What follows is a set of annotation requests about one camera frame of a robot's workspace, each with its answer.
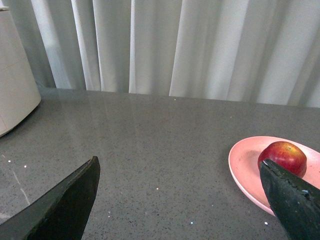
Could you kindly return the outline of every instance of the pink plate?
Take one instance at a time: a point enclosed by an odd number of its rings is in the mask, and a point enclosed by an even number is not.
[[[307,160],[302,179],[320,189],[320,153],[300,143],[273,136],[253,136],[237,142],[229,153],[229,168],[235,183],[252,202],[273,216],[261,184],[258,157],[276,141],[290,142],[304,152]]]

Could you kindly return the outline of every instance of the curtain fold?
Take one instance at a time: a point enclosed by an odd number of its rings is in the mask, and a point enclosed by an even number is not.
[[[0,0],[40,86],[320,107],[319,0]]]

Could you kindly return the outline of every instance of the gray countertop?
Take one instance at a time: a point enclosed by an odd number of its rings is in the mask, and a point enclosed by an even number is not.
[[[0,138],[0,221],[98,156],[84,240],[287,239],[237,187],[228,154],[252,136],[320,152],[320,109],[40,88],[41,103]]]

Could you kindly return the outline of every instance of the white appliance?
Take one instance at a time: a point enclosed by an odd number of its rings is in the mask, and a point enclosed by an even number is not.
[[[0,137],[28,116],[40,101],[14,20],[7,7],[0,7]]]

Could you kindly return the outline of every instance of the red apple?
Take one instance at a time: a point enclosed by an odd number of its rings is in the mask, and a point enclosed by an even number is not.
[[[287,141],[276,141],[264,149],[258,158],[258,168],[260,163],[270,159],[276,164],[287,169],[291,173],[302,178],[307,171],[307,157],[300,148]]]

